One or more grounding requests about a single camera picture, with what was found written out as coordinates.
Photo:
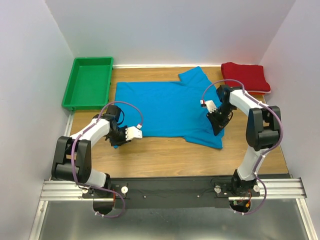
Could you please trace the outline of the blue t shirt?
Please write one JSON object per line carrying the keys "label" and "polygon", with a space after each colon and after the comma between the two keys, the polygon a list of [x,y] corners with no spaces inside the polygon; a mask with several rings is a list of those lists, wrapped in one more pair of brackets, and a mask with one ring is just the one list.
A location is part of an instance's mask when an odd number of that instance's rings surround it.
{"label": "blue t shirt", "polygon": [[222,149],[224,133],[214,135],[208,110],[200,103],[205,93],[220,106],[216,88],[199,66],[178,77],[178,81],[117,83],[115,100],[125,113],[123,124],[142,123],[144,137],[182,137],[189,143]]}

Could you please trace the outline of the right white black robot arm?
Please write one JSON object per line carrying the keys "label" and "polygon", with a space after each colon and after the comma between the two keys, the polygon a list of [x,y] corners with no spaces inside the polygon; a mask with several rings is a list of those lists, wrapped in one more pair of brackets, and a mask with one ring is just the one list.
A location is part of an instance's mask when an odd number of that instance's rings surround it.
{"label": "right white black robot arm", "polygon": [[201,106],[208,110],[206,117],[215,136],[228,125],[234,110],[239,109],[247,116],[245,138],[248,148],[230,182],[230,192],[241,196],[254,188],[264,159],[283,139],[281,110],[258,101],[243,86],[223,84],[217,88],[216,94],[220,106],[212,100],[200,101]]}

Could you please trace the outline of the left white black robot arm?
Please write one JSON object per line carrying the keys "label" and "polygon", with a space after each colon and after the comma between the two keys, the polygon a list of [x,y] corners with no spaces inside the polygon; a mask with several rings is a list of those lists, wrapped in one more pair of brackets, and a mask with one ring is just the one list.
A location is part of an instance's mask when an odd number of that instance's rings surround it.
{"label": "left white black robot arm", "polygon": [[70,136],[61,136],[56,142],[51,177],[55,180],[72,181],[80,187],[92,188],[101,198],[115,194],[109,174],[92,167],[92,147],[103,137],[110,145],[119,147],[142,138],[136,127],[123,126],[119,121],[124,118],[122,109],[109,105],[106,112],[95,115],[84,129]]}

